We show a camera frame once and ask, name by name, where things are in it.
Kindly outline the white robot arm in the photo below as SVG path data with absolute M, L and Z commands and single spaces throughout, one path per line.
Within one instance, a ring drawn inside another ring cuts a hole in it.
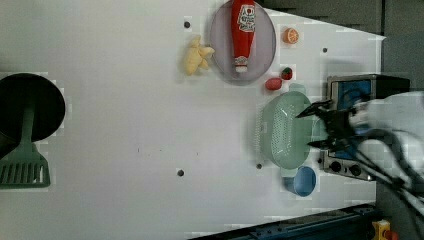
M 399 161 L 423 161 L 421 91 L 358 101 L 344 109 L 332 109 L 331 104 L 330 100 L 318 101 L 298 114 L 300 118 L 316 116 L 324 123 L 327 137 L 312 141 L 312 147 L 358 156 L 363 142 L 379 141 Z

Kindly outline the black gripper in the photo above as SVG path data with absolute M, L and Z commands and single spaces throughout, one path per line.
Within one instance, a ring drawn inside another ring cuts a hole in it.
M 319 116 L 324 112 L 320 118 L 324 121 L 328 137 L 325 140 L 311 141 L 308 145 L 320 150 L 336 152 L 347 149 L 356 133 L 349 122 L 350 111 L 328 111 L 331 105 L 332 100 L 314 102 L 300 112 L 297 118 Z

